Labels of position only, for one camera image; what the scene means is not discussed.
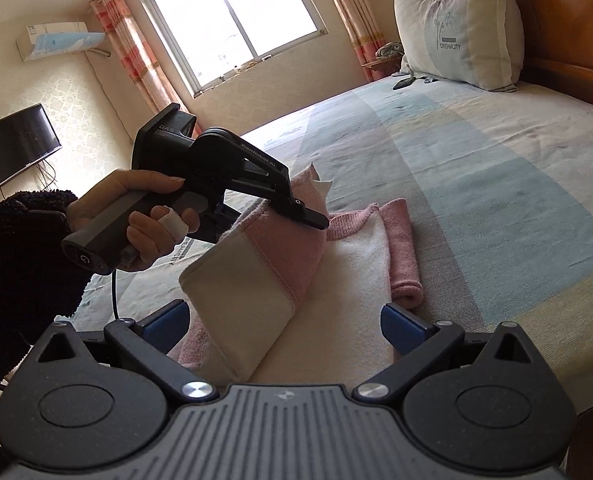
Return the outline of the operator left hand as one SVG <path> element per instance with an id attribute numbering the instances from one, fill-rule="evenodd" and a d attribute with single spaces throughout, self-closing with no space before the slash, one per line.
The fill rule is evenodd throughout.
<path id="1" fill-rule="evenodd" d="M 181 188 L 184 180 L 149 170 L 114 170 L 66 208 L 66 218 L 72 232 L 83 229 L 103 209 L 130 191 L 170 194 Z M 137 272 L 150 268 L 156 260 L 173 252 L 182 236 L 171 233 L 162 218 L 173 212 L 167 206 L 156 205 L 149 214 L 134 211 L 128 218 L 126 237 L 138 252 L 132 263 L 120 269 Z"/>

